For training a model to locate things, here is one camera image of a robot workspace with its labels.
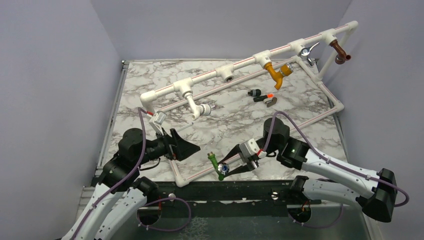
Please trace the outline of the green faucet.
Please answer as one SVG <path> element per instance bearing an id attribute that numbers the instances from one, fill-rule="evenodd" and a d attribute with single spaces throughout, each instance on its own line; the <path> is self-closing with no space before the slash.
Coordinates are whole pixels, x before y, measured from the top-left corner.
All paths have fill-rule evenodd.
<path id="1" fill-rule="evenodd" d="M 230 172 L 230 167 L 227 163 L 218 163 L 216 155 L 213 152 L 207 153 L 207 158 L 212 163 L 215 172 L 218 175 L 218 180 L 223 181 L 225 176 Z"/>

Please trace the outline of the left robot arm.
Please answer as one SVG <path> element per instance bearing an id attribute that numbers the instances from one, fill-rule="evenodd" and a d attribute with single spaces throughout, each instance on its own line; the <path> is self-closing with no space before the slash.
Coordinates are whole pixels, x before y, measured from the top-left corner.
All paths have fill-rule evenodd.
<path id="1" fill-rule="evenodd" d="M 159 197 L 159 186 L 140 176 L 139 167 L 161 157 L 183 161 L 200 149 L 174 128 L 154 140 L 148 140 L 142 129 L 127 130 L 118 151 L 103 166 L 89 202 L 63 239 L 109 240 L 138 208 L 152 205 Z"/>

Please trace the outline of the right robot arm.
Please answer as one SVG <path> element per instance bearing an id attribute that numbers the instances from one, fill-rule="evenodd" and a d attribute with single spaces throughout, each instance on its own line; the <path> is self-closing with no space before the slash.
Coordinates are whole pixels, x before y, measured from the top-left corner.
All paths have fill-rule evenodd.
<path id="1" fill-rule="evenodd" d="M 331 157 L 290 136 L 290 128 L 279 118 L 268 118 L 263 124 L 262 138 L 237 144 L 221 161 L 217 171 L 223 177 L 246 173 L 259 167 L 259 160 L 276 153 L 283 166 L 318 174 L 325 179 L 297 176 L 288 190 L 289 199 L 326 200 L 358 207 L 379 222 L 392 221 L 398 189 L 393 171 L 361 168 Z"/>

